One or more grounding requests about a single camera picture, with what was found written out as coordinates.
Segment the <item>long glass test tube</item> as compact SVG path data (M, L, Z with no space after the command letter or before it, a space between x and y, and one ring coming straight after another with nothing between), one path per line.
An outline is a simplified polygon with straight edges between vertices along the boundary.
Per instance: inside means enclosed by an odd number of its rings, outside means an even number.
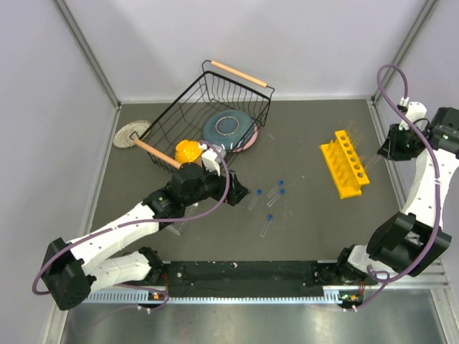
M351 143L352 143L353 147L355 149L357 149L357 147L359 146L360 142L363 139L363 136L362 136L362 134L360 132L360 129L358 127L354 126L351 129L350 139L351 139Z

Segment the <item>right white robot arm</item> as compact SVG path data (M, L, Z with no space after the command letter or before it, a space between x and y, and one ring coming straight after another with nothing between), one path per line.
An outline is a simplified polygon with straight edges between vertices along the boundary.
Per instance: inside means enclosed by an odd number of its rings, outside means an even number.
M441 107L423 130L440 171L440 198L448 194L458 169L458 110ZM392 124L378 154L392 161L415 160L416 173L402 210L385 221L366 245L343 249L335 265L336 278L345 284L365 280L367 268L401 273L420 255L433 230L435 169L428 149L405 122Z

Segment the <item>yellow test tube rack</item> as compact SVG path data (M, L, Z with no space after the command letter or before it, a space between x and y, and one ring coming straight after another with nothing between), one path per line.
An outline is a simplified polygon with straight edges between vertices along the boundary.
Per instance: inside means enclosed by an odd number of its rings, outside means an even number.
M331 174L340 199L362 195L361 188L370 180L345 130L334 133L335 138L320 145L323 158Z

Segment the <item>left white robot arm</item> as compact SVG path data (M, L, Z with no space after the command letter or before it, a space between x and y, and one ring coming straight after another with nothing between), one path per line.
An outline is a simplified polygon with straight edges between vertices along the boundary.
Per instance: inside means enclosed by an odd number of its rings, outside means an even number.
M66 242L49 243L39 279L60 310L70 310L90 294L126 282L155 284L163 274L157 252L142 248L124 257L115 254L167 226L194 220L186 210L207 199L235 206L249 189L232 170L223 174L185 163L162 188L150 193L120 218L99 230Z

